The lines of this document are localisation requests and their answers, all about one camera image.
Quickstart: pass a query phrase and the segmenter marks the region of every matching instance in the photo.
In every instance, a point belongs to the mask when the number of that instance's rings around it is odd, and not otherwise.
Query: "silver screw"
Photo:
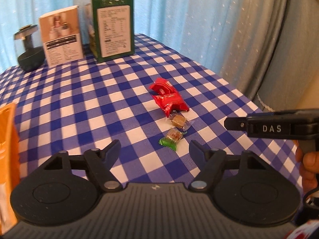
[[[110,190],[116,189],[120,186],[120,183],[117,181],[107,181],[104,183],[104,187]]]
[[[206,183],[206,182],[203,182],[203,181],[194,181],[194,182],[191,183],[191,186],[192,186],[194,189],[201,190],[201,189],[206,188],[207,183]]]

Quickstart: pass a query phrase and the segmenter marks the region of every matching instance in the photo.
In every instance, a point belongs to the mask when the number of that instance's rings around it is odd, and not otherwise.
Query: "blue and white tablecloth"
[[[24,73],[12,67],[0,75],[0,105],[17,104],[22,178],[60,150],[77,155],[119,139],[122,151],[111,172],[121,183],[189,184],[199,172],[188,151],[194,139],[229,154],[254,151],[300,186],[291,141],[251,139],[225,130],[226,116],[259,111],[253,102],[156,40],[136,35],[135,46],[135,55],[106,63],[97,64],[88,54],[53,68]],[[149,85],[158,77],[174,85],[191,108],[184,116],[194,120],[176,152],[158,144],[171,127],[151,97]]]

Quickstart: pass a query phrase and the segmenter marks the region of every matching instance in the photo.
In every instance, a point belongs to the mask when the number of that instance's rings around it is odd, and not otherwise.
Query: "orange plastic bin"
[[[11,191],[20,181],[19,137],[14,125],[15,104],[0,109],[0,235],[17,222],[10,205]]]

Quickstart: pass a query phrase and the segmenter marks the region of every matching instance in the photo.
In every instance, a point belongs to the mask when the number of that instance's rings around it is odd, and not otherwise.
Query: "person's hand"
[[[300,164],[303,192],[307,193],[318,185],[316,173],[319,173],[319,152],[304,154],[300,147],[296,150],[296,161]]]

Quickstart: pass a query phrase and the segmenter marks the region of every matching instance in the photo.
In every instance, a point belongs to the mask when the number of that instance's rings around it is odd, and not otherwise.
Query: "table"
[[[111,171],[121,183],[189,184],[199,172],[188,153],[194,139],[227,153],[252,150],[300,189],[291,141],[250,139],[225,130],[226,116],[259,112],[253,102],[154,39],[136,35],[135,46],[135,55],[106,63],[97,64],[87,54],[53,68],[24,73],[11,67],[0,75],[0,105],[17,104],[21,178],[60,150],[77,155],[119,139],[122,151]],[[184,116],[194,123],[176,152],[158,144],[171,126],[151,97],[149,85],[157,77],[168,79],[191,108]]]

